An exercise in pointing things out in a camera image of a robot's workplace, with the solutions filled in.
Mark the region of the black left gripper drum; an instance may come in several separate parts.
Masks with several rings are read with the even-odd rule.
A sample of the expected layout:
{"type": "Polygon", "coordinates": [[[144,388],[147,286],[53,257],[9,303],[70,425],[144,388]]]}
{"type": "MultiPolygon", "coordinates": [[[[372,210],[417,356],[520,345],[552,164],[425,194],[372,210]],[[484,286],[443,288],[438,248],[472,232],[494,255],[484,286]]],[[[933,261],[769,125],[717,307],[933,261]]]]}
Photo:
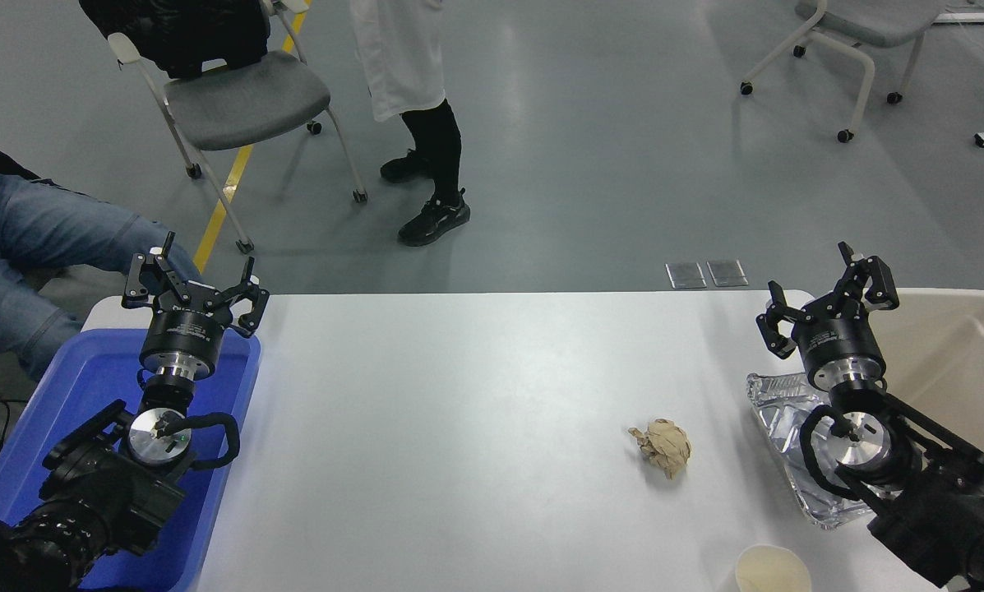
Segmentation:
{"type": "Polygon", "coordinates": [[[155,308],[140,351],[140,363],[157,364],[161,354],[191,355],[204,364],[215,364],[226,327],[233,323],[228,308],[202,312],[190,308],[155,308]]]}

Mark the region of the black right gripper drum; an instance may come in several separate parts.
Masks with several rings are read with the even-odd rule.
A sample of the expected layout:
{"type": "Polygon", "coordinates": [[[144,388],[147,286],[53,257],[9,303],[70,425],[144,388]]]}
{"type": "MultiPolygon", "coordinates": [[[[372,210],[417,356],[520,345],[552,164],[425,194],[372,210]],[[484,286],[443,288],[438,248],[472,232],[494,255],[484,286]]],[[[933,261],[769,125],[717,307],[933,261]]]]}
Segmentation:
{"type": "Polygon", "coordinates": [[[792,340],[796,342],[807,376],[834,361],[848,358],[871,360],[872,376],[883,376],[885,363],[881,349],[867,319],[827,318],[810,325],[795,325],[792,340]]]}

